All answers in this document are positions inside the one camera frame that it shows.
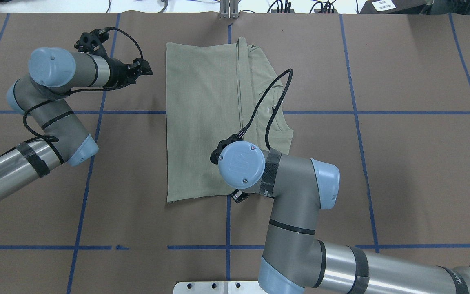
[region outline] folded shirt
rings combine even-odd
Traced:
[[[209,156],[219,141],[248,123],[276,76],[262,49],[248,45],[244,38],[212,47],[166,45],[169,203],[233,191]],[[243,136],[245,141],[266,149],[266,126],[282,88],[276,82],[266,95]],[[292,137],[280,108],[269,131],[269,144],[288,154]]]

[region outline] table surface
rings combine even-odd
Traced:
[[[30,53],[73,50],[81,32],[110,25],[139,41],[154,75],[67,98],[99,153],[0,202],[0,293],[170,293],[177,281],[257,278],[271,199],[166,203],[170,41],[245,37],[276,72],[295,70],[284,103],[291,155],[341,171],[317,238],[469,263],[470,16],[0,13],[0,153],[30,137],[5,100]],[[122,35],[106,47],[136,57]]]

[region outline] cable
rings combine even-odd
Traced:
[[[313,4],[313,6],[311,6],[311,9],[309,10],[309,13],[311,13],[313,11],[313,8],[315,8],[315,6],[317,4],[321,4],[320,10],[322,10],[322,8],[324,7],[324,2],[317,1],[317,2],[315,2],[315,4]]]
[[[43,105],[46,105],[46,104],[52,103],[52,102],[53,102],[52,100],[43,101],[43,102],[37,104],[36,106],[34,106],[34,107],[32,107],[32,108],[30,108],[30,109],[28,109],[27,111],[24,112],[24,114],[23,114],[23,125],[24,125],[24,127],[28,130],[28,132],[32,133],[32,134],[35,136],[34,138],[31,138],[31,139],[26,140],[25,143],[30,143],[30,142],[32,142],[32,141],[41,139],[41,140],[47,142],[48,145],[50,145],[50,146],[52,147],[52,145],[50,144],[51,142],[58,142],[58,141],[59,141],[58,137],[56,137],[56,136],[41,135],[41,134],[39,134],[38,132],[32,130],[32,128],[30,128],[30,125],[28,125],[28,123],[27,123],[27,117],[28,117],[28,115],[30,114],[30,112],[36,110],[37,108],[39,108],[39,107],[41,107],[41,106],[43,106]],[[15,149],[16,149],[16,148],[14,147],[14,148],[8,150],[7,152],[1,154],[0,157],[1,157],[1,156],[4,156],[5,154],[7,154],[7,153],[9,153],[9,152],[11,152],[11,151],[13,151],[13,150],[15,150]]]
[[[119,29],[119,28],[116,28],[116,27],[107,27],[105,28],[105,30],[108,32],[108,31],[111,31],[111,30],[115,30],[115,31],[118,31],[120,33],[122,33],[123,35],[127,36],[128,39],[130,39],[134,44],[135,46],[137,47],[138,51],[139,51],[139,55],[140,55],[140,62],[142,63],[144,61],[144,57],[142,55],[142,50],[140,49],[140,46],[139,46],[139,43],[137,43],[137,41],[131,36],[131,35],[128,35],[128,33],[126,33],[125,31]],[[139,71],[136,75],[136,79],[140,76],[140,70],[141,69],[141,66],[139,65]],[[128,86],[129,84],[126,84],[126,85],[123,85],[123,86],[118,86],[118,87],[112,87],[112,88],[103,88],[103,89],[79,89],[79,90],[74,90],[74,91],[68,91],[67,93],[65,93],[65,95],[71,95],[73,93],[79,93],[79,92],[103,92],[103,91],[113,91],[113,90],[119,90],[119,89],[122,89],[126,86]]]
[[[170,0],[164,0],[164,7],[161,9],[161,11],[159,11],[159,13],[163,13],[166,10],[166,8],[168,8],[168,3],[169,2],[170,2]]]
[[[278,3],[280,2],[280,7],[282,7],[282,0],[275,0],[271,5],[269,5],[269,9],[266,13],[269,13],[271,11],[271,8],[273,7],[273,5],[276,3],[277,4],[277,13],[278,13],[278,10],[279,10],[279,6],[278,6]]]
[[[239,133],[237,134],[237,137],[240,139],[242,138],[242,136],[244,136],[244,134],[246,134],[246,132],[248,131],[248,129],[250,128],[250,125],[251,123],[253,122],[253,119],[255,118],[255,115],[257,114],[257,110],[259,109],[259,106],[261,104],[261,102],[264,100],[264,97],[266,97],[266,94],[269,92],[269,90],[273,87],[273,85],[275,85],[275,83],[280,80],[280,78],[282,78],[283,76],[285,76],[287,73],[289,73],[288,75],[288,80],[286,82],[286,85],[284,86],[284,89],[282,90],[282,94],[280,95],[280,98],[278,99],[278,102],[276,104],[276,106],[273,108],[273,112],[271,114],[271,116],[269,117],[269,121],[267,123],[267,126],[266,126],[266,133],[265,133],[265,141],[266,141],[266,147],[269,149],[271,149],[271,146],[269,145],[269,130],[271,129],[271,124],[273,123],[273,120],[275,119],[275,116],[277,115],[278,113],[278,110],[280,108],[280,106],[282,105],[282,101],[284,100],[284,97],[286,96],[286,93],[288,91],[288,88],[289,88],[289,84],[291,83],[291,78],[293,78],[293,69],[288,69],[286,70],[285,72],[283,72],[282,74],[278,75],[278,77],[276,77],[270,84],[269,86],[267,87],[266,91],[264,91],[263,95],[261,96],[261,98],[259,99],[259,102],[257,102],[257,105],[255,106],[254,110],[253,110],[253,114],[251,115],[251,118],[250,118],[250,121],[248,122],[248,124],[242,128]]]

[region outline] blue joint cap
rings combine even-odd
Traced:
[[[338,187],[340,186],[340,171],[338,167],[311,159],[317,185],[319,186],[320,209],[332,209],[335,206]]]
[[[262,256],[261,269],[259,271],[259,286],[269,294],[302,294],[305,290],[283,276]]]
[[[237,141],[220,153],[219,171],[226,183],[242,190],[255,185],[264,173],[266,160],[255,144]]]
[[[63,48],[37,48],[28,59],[30,76],[46,87],[68,84],[75,74],[75,67],[75,59]]]
[[[16,96],[13,93],[16,84],[17,81],[15,81],[14,84],[7,91],[7,103],[13,110],[17,111],[17,113],[24,115],[24,110],[19,106],[19,104],[17,104]]]
[[[97,143],[93,140],[92,135],[88,135],[79,148],[77,148],[73,156],[69,159],[69,164],[71,166],[76,166],[94,156],[97,151],[99,151]]]

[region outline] robotic arm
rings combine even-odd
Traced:
[[[140,58],[132,64],[108,57],[103,42],[117,30],[134,41]],[[28,61],[29,74],[17,80],[7,92],[7,102],[24,115],[25,127],[35,138],[26,140],[0,156],[0,200],[44,177],[68,162],[76,166],[99,150],[92,136],[64,98],[79,91],[110,91],[135,84],[140,75],[153,74],[136,41],[118,28],[85,32],[74,45],[79,53],[62,48],[38,48]],[[99,89],[78,89],[93,87]],[[45,135],[26,123],[31,115]]]
[[[314,238],[320,209],[336,201],[332,164],[261,151],[246,141],[224,147],[219,171],[239,203],[247,193],[274,199],[259,285],[270,294],[306,287],[347,294],[470,294],[470,267],[454,270],[388,257]]]

